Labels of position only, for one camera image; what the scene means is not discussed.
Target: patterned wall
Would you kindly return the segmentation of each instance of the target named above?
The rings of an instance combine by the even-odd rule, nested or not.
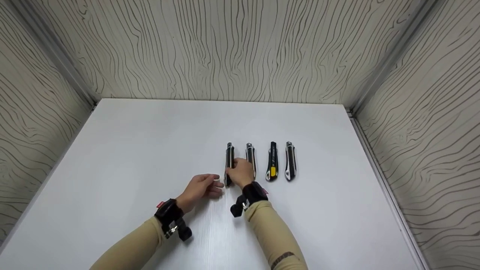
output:
[[[443,1],[359,122],[432,269],[480,269],[480,2]]]
[[[102,97],[350,106],[419,0],[34,0]]]
[[[0,244],[90,108],[0,0]]]

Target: yellow utility knife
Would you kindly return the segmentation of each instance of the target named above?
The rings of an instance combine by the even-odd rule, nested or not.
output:
[[[276,142],[270,143],[270,150],[268,150],[268,169],[265,179],[271,182],[278,177],[278,150]]]

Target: silver utility knife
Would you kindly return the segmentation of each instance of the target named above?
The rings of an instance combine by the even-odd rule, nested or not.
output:
[[[287,167],[285,168],[285,178],[292,181],[297,176],[297,158],[295,157],[295,147],[291,142],[287,142],[285,148],[287,154]]]
[[[245,149],[245,156],[247,161],[253,165],[253,179],[257,177],[257,161],[255,160],[255,148],[251,143],[247,143],[247,149]]]

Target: wrist strap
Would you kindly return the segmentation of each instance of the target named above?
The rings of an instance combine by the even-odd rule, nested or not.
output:
[[[251,182],[242,189],[242,194],[246,199],[247,207],[258,202],[258,201],[268,201],[267,191],[265,191],[259,183]]]
[[[162,224],[162,231],[165,238],[169,239],[175,231],[179,231],[179,237],[186,241],[192,235],[192,231],[183,220],[183,211],[177,206],[177,200],[170,199],[160,203],[155,217]]]

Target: arm sleeve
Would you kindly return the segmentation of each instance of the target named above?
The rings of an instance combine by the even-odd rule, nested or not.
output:
[[[151,217],[109,248],[90,269],[141,269],[165,241],[160,222]]]
[[[269,201],[252,204],[245,214],[272,270],[308,269],[295,237]]]

